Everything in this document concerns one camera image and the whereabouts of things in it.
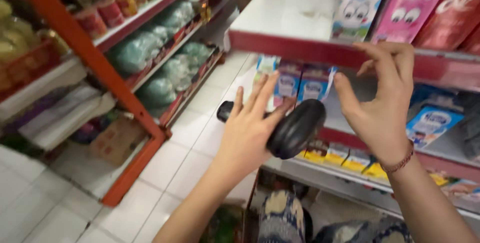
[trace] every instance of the right hand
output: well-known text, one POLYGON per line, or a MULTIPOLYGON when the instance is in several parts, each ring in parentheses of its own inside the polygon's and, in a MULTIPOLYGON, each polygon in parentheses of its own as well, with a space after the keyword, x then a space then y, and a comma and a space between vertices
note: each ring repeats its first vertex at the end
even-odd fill
POLYGON ((371 57, 363 63, 357 75, 375 68, 377 94, 372 101, 359 102, 349 79, 337 73, 334 84, 342 113, 382 165, 396 165, 410 147, 405 125, 413 90, 413 46, 393 42, 378 45, 363 42, 354 43, 354 46, 371 57))

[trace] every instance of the left hand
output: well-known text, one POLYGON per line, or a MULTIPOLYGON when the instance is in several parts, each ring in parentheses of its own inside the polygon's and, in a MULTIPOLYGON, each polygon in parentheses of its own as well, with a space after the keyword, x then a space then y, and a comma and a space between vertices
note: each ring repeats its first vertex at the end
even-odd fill
POLYGON ((235 104, 225 124, 219 152, 212 165, 243 179, 272 157, 266 148, 267 140, 296 100, 285 99, 273 113, 263 118, 278 77, 278 71, 270 76, 263 74, 255 83, 244 106, 243 87, 238 88, 235 104))

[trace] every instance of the white tiled floor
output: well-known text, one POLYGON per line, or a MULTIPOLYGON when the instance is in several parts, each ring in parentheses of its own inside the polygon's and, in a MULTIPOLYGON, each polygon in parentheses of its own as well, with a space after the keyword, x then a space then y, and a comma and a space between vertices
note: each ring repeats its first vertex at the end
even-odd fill
MULTIPOLYGON (((233 100, 236 88, 251 85, 256 56, 232 51, 197 92, 171 131, 173 136, 149 162, 114 209, 45 166, 0 148, 0 243, 147 243, 207 170, 220 146, 223 123, 216 110, 233 100)), ((255 174, 227 197, 245 205, 255 174)))

